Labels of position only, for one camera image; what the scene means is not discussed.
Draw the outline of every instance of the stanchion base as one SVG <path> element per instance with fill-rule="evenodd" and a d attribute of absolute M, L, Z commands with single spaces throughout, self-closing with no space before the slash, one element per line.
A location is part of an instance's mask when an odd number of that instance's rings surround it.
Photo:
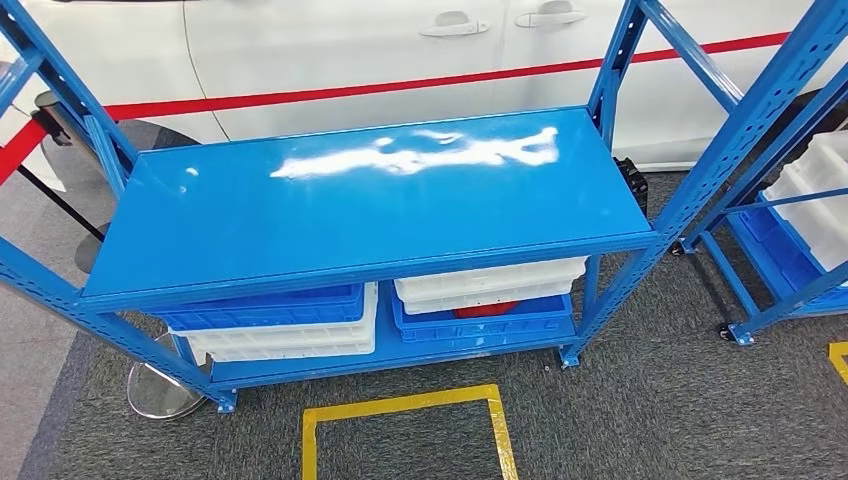
<path fill-rule="evenodd" d="M 97 228 L 102 234 L 106 234 L 109 230 L 109 223 L 105 225 L 101 225 Z M 94 267 L 94 259 L 97 258 L 97 254 L 100 252 L 100 240 L 98 240 L 94 235 L 88 234 L 86 237 L 80 242 L 77 246 L 77 251 L 74 253 L 74 263 L 77 264 L 77 268 L 82 270 L 84 273 L 91 273 L 92 267 Z"/>
<path fill-rule="evenodd" d="M 157 338 L 156 343 L 174 350 L 168 333 Z M 127 378 L 127 400 L 142 417 L 171 420 L 197 410 L 206 397 L 162 376 L 146 363 L 135 362 Z"/>

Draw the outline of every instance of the white plastic crate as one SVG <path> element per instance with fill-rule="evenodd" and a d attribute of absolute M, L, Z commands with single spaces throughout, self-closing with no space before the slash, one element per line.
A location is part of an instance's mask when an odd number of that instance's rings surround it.
<path fill-rule="evenodd" d="M 586 257 L 480 268 L 395 280 L 410 315 L 564 295 L 586 271 Z"/>
<path fill-rule="evenodd" d="M 188 339 L 198 365 L 216 362 L 330 357 L 374 352 L 377 284 L 365 284 L 362 318 L 355 322 L 173 331 Z"/>
<path fill-rule="evenodd" d="M 848 187 L 848 131 L 814 136 L 807 151 L 784 169 L 797 173 L 811 193 Z M 848 195 L 826 198 L 822 203 L 848 223 Z"/>
<path fill-rule="evenodd" d="M 767 200 L 777 200 L 816 191 L 795 169 L 784 168 L 778 181 L 764 190 L 763 196 Z M 778 205 L 774 209 L 795 227 L 821 266 L 832 270 L 848 260 L 848 224 L 834 215 L 833 209 L 825 203 L 826 200 Z"/>

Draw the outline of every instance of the yellow floor tape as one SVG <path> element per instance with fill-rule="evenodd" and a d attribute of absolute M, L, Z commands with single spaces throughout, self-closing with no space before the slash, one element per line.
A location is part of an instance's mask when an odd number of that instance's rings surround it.
<path fill-rule="evenodd" d="M 396 413 L 475 400 L 486 400 L 489 405 L 489 416 L 492 419 L 492 429 L 495 431 L 495 445 L 498 449 L 504 480 L 518 480 L 501 395 L 498 386 L 493 384 L 331 407 L 307 408 L 303 411 L 303 480 L 318 478 L 318 446 L 315 440 L 315 427 L 318 422 Z"/>
<path fill-rule="evenodd" d="M 827 354 L 830 357 L 830 363 L 836 367 L 836 371 L 839 372 L 842 380 L 848 383 L 848 363 L 845 363 L 846 355 L 848 355 L 848 342 L 830 344 Z"/>

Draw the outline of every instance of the blue rolling cart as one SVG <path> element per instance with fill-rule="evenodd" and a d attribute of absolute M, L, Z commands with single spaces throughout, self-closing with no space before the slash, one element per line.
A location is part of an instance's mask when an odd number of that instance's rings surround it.
<path fill-rule="evenodd" d="M 563 366 L 577 365 L 848 22 L 848 0 L 816 0 L 743 96 L 658 1 L 628 0 L 586 105 L 138 153 L 23 7 L 0 8 L 22 55 L 0 100 L 39 73 L 88 133 L 119 199 L 84 288 L 5 240 L 0 279 L 222 412 L 242 387 L 481 355 L 558 348 Z M 610 154 L 619 85 L 648 20 L 729 112 L 652 222 Z M 600 256 L 625 251 L 598 292 Z M 590 259 L 580 321 L 415 343 L 393 324 L 387 280 L 582 255 Z M 113 313 L 366 281 L 383 282 L 369 355 L 221 362 L 207 372 Z"/>
<path fill-rule="evenodd" d="M 818 47 L 831 49 L 835 44 Z M 754 333 L 783 320 L 848 312 L 848 288 L 840 287 L 848 281 L 848 262 L 830 271 L 824 270 L 792 225 L 774 211 L 778 205 L 845 195 L 848 188 L 772 201 L 766 201 L 757 192 L 763 179 L 781 165 L 789 152 L 825 115 L 846 100 L 848 65 L 816 94 L 676 246 L 676 253 L 694 253 L 696 245 L 702 244 L 739 298 L 747 318 L 719 325 L 722 338 L 750 345 Z M 760 310 L 716 243 L 715 231 L 722 227 L 728 228 L 774 297 L 774 303 L 765 310 Z"/>

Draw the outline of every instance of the red barrier tape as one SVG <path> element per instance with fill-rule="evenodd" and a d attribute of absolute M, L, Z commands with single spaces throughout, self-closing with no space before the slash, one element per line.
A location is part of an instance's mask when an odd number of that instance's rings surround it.
<path fill-rule="evenodd" d="M 782 44 L 788 35 L 789 32 L 773 33 L 758 37 L 708 43 L 701 47 L 707 53 L 725 53 L 752 48 L 773 47 Z M 677 52 L 673 49 L 656 50 L 653 52 L 637 53 L 633 56 L 633 63 L 655 62 L 658 60 L 669 60 L 677 57 L 679 57 L 679 55 L 677 55 Z M 598 68 L 601 66 L 601 63 L 602 59 L 596 58 L 593 60 L 580 60 L 577 62 L 513 68 L 497 72 L 472 73 L 467 75 L 454 75 L 450 77 L 407 80 L 403 82 L 356 85 L 352 87 L 243 95 L 238 97 L 199 98 L 195 100 L 112 105 L 106 107 L 106 111 L 109 112 L 115 120 L 161 117 L 186 113 L 200 113 L 212 110 L 229 110 L 233 108 L 259 107 L 280 103 L 304 102 L 308 100 L 349 97 L 353 95 L 367 95 L 371 93 L 396 92 L 417 88 L 443 87 L 462 83 L 502 80 L 507 78 L 527 77 L 531 75 L 545 75 L 549 73 L 562 73 L 574 70 Z M 14 136 L 14 138 L 9 141 L 5 148 L 0 149 L 0 184 L 6 181 L 6 179 L 9 178 L 9 175 L 11 175 L 12 172 L 14 172 L 15 169 L 23 163 L 27 155 L 29 155 L 30 152 L 32 152 L 32 150 L 41 142 L 44 135 L 46 135 L 46 132 L 41 128 L 41 126 L 39 126 L 34 120 L 30 120 Z"/>
<path fill-rule="evenodd" d="M 30 119 L 18 133 L 0 149 L 0 184 L 14 172 L 27 155 L 41 143 L 47 132 L 35 120 Z"/>

